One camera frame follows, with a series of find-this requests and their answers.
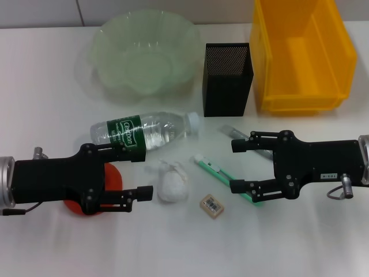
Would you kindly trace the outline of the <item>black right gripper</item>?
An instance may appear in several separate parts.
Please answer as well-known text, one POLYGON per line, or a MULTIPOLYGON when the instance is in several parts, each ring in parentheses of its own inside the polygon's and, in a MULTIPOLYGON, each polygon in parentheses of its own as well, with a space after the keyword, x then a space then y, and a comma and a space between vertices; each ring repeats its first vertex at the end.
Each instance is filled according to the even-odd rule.
POLYGON ((251 150, 273 151, 275 179, 230 180, 233 194, 248 194, 252 202, 293 200, 303 186, 317 182, 341 182, 346 199, 352 187, 361 183, 361 149, 357 140, 304 142, 291 131, 252 131, 249 139, 231 141, 233 153, 251 150))

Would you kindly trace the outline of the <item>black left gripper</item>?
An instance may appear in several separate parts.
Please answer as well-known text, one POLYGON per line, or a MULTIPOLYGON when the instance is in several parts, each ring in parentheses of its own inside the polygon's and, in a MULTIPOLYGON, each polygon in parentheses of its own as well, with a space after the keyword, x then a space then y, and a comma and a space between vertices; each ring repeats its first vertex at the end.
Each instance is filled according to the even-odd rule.
POLYGON ((68 158, 18 160, 14 165, 13 198, 17 204, 70 200, 86 215, 100 212, 105 187, 104 164, 144 162, 146 150, 119 144, 84 144, 68 158))

